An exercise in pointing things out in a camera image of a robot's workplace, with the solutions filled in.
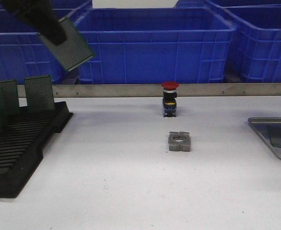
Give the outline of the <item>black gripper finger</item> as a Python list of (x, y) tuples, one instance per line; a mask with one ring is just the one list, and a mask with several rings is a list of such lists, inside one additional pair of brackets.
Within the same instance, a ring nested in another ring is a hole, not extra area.
[(1, 0), (0, 4), (17, 20), (36, 29), (58, 46), (67, 40), (49, 0)]

